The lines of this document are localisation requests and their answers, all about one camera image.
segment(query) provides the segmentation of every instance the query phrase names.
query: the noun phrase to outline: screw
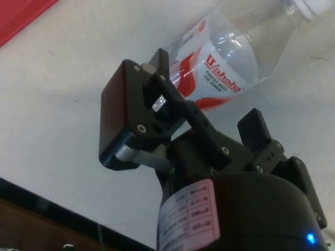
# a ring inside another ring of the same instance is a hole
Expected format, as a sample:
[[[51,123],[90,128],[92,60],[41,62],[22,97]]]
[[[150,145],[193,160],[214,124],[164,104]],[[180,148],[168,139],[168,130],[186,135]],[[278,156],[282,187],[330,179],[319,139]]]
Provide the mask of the screw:
[[[139,130],[140,133],[147,133],[147,128],[142,124],[137,125],[137,130]]]
[[[263,173],[264,172],[264,169],[260,165],[256,165],[256,170],[259,173]]]
[[[222,147],[222,151],[223,151],[226,155],[229,155],[229,154],[230,154],[229,149],[226,148],[225,146]]]
[[[138,72],[141,70],[141,68],[136,64],[134,65],[134,69],[135,69],[135,71],[138,71]]]
[[[298,165],[301,165],[301,164],[303,163],[303,162],[301,161],[301,159],[298,158],[298,157],[295,157],[295,160],[296,160],[296,162],[297,162]]]

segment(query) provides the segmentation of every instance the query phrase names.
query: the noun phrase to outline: bottle neck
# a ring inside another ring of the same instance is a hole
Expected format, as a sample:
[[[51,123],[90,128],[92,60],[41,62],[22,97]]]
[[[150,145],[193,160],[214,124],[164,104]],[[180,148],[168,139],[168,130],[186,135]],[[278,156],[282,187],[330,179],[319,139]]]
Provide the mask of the bottle neck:
[[[232,20],[248,38],[259,66],[259,80],[274,71],[286,45],[305,16],[295,0],[268,0]]]

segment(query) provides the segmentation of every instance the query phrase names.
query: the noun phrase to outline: plastic bottle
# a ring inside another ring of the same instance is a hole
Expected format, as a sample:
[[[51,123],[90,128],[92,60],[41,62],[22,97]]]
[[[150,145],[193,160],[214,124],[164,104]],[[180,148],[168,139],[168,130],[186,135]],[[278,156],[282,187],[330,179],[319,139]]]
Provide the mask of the plastic bottle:
[[[222,4],[169,48],[171,81],[201,109],[222,105],[268,78],[298,25],[333,4],[266,0],[255,9],[253,1],[238,15]],[[155,109],[163,104],[161,97]]]

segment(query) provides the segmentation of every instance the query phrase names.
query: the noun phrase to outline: white bottle cap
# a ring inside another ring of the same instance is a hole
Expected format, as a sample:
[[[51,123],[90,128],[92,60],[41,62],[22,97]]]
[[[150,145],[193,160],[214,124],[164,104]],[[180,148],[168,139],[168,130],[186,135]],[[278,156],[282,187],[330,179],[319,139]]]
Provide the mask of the white bottle cap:
[[[294,0],[294,2],[309,20],[321,15],[334,4],[334,0]]]

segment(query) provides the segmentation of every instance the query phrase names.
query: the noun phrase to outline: bottle label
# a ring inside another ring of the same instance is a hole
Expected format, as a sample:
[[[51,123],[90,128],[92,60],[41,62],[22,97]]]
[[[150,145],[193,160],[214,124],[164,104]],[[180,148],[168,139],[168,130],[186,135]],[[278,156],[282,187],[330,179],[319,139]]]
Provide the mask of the bottle label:
[[[159,251],[198,250],[220,238],[213,181],[205,179],[171,196],[159,212]]]
[[[216,50],[208,20],[201,20],[169,49],[171,81],[201,109],[222,105],[252,86]]]

